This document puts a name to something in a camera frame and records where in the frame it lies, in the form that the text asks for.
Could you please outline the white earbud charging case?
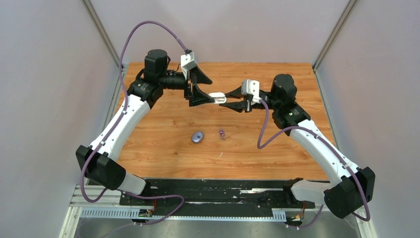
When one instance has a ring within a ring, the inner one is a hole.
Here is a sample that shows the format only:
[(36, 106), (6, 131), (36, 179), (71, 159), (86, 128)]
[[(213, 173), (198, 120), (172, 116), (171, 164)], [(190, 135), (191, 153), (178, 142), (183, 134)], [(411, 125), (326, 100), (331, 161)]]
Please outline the white earbud charging case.
[(214, 100), (214, 104), (224, 104), (227, 102), (227, 97), (222, 92), (209, 93), (209, 96)]

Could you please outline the blue-grey earbud case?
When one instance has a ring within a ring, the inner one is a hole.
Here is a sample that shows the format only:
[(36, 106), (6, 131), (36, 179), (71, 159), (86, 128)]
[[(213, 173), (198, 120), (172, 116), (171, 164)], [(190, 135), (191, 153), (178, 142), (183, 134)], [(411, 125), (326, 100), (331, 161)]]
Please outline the blue-grey earbud case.
[(191, 140), (194, 144), (201, 143), (203, 139), (204, 139), (204, 134), (201, 131), (195, 132), (191, 137)]

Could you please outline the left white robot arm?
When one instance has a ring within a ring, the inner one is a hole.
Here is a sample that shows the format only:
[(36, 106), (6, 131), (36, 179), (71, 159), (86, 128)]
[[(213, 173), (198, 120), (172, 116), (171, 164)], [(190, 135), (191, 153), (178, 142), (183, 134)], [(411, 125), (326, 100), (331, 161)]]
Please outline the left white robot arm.
[(212, 81), (199, 69), (192, 50), (181, 55), (181, 71), (168, 69), (170, 57), (160, 49), (150, 50), (144, 68), (125, 91), (122, 106), (103, 132), (88, 146), (79, 146), (76, 158), (82, 177), (109, 190), (133, 194), (140, 205), (148, 204), (152, 192), (147, 182), (127, 172), (117, 163), (122, 147), (138, 122), (153, 108), (165, 89), (182, 90), (190, 107), (214, 103), (215, 100), (199, 89), (199, 84)]

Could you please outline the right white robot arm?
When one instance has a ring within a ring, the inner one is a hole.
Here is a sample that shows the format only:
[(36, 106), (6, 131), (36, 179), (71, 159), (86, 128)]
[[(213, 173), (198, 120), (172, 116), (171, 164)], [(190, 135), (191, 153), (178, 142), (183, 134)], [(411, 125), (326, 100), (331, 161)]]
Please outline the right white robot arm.
[(228, 93), (214, 93), (215, 102), (237, 112), (264, 109), (265, 119), (257, 147), (263, 149), (285, 133), (298, 142), (320, 165), (327, 183), (303, 178), (289, 180), (283, 192), (284, 203), (295, 207), (302, 201), (326, 206), (336, 217), (352, 214), (363, 221), (371, 219), (375, 173), (361, 168), (340, 152), (320, 131), (310, 115), (296, 102), (297, 87), (289, 74), (274, 77), (271, 89), (263, 91), (260, 82), (246, 79)]

